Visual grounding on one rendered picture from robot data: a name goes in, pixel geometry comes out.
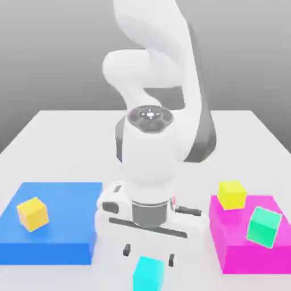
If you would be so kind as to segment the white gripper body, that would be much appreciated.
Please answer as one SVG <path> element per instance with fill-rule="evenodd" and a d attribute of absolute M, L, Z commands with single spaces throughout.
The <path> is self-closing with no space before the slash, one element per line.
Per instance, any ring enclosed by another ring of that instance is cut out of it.
<path fill-rule="evenodd" d="M 145 228 L 124 217 L 98 211 L 95 229 L 103 238 L 128 243 L 142 253 L 200 255 L 207 249 L 210 236 L 209 218 L 170 211 L 159 227 Z"/>

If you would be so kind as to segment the small orange-yellow cube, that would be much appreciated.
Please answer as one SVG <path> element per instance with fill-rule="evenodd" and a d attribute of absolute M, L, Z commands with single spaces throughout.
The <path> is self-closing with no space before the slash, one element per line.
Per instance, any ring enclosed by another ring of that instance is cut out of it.
<path fill-rule="evenodd" d="M 16 206 L 20 224 L 33 232 L 49 222 L 46 205 L 37 197 L 24 201 Z"/>

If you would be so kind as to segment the small green cube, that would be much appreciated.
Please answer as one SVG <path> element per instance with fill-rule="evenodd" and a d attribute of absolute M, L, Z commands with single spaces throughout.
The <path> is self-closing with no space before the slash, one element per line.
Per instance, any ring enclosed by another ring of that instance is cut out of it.
<path fill-rule="evenodd" d="M 248 224 L 246 239 L 272 249 L 281 220 L 282 214 L 261 206 L 255 207 Z"/>

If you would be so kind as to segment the large magenta box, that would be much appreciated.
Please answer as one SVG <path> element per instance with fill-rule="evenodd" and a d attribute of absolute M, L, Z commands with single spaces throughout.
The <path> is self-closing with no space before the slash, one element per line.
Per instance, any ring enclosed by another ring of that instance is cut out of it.
<path fill-rule="evenodd" d="M 283 214 L 272 196 L 247 196 L 243 209 L 224 210 L 217 196 L 209 206 L 210 231 L 224 274 L 291 274 L 291 225 L 282 217 L 273 248 L 246 239 L 255 207 Z"/>

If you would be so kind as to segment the small cyan cube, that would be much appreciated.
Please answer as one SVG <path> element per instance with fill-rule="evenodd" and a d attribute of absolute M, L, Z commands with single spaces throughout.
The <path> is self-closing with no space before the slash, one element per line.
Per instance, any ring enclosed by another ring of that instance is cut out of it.
<path fill-rule="evenodd" d="M 161 291 L 165 262 L 141 256 L 132 275 L 132 291 Z"/>

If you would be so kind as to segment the large blue box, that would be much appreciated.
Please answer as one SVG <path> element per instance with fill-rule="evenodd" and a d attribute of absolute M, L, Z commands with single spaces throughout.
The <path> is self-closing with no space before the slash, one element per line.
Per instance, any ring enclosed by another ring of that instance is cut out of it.
<path fill-rule="evenodd" d="M 0 265 L 90 265 L 101 182 L 24 182 L 0 216 Z M 16 207 L 38 197 L 49 222 L 28 232 Z"/>

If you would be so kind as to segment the small lemon yellow cube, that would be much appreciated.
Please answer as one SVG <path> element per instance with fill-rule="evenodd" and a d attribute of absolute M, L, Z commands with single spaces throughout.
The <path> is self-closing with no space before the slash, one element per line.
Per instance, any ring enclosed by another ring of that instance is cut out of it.
<path fill-rule="evenodd" d="M 238 180 L 219 183 L 217 198 L 224 210 L 243 209 L 247 192 Z"/>

